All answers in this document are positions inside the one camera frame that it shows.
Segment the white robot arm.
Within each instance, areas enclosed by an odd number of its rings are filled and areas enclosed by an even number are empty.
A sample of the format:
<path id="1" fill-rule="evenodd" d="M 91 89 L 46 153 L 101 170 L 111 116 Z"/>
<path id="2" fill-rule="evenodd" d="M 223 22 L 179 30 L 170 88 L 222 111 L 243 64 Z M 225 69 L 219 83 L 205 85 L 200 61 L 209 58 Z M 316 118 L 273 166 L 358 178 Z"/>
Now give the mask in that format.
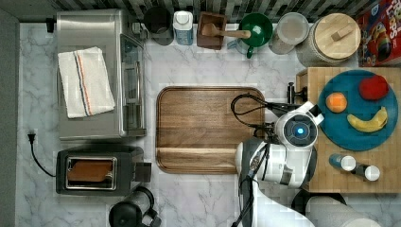
<path id="1" fill-rule="evenodd" d="M 310 160 L 323 115 L 309 101 L 280 116 L 271 139 L 252 137 L 236 149 L 240 213 L 231 227 L 315 227 L 304 215 L 270 199 L 263 181 L 299 188 L 308 181 Z"/>

